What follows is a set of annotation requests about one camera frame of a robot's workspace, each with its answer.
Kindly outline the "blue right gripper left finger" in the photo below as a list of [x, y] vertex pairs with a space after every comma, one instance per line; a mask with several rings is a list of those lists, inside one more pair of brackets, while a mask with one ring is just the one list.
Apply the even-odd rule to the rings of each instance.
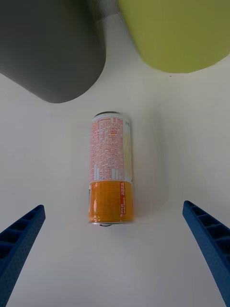
[[1, 232], [0, 306], [7, 305], [45, 219], [45, 208], [38, 205]]

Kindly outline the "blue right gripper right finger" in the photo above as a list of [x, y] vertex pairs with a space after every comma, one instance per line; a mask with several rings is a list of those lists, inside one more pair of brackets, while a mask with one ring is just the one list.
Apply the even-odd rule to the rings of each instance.
[[183, 217], [213, 275], [226, 306], [230, 306], [230, 229], [190, 201]]

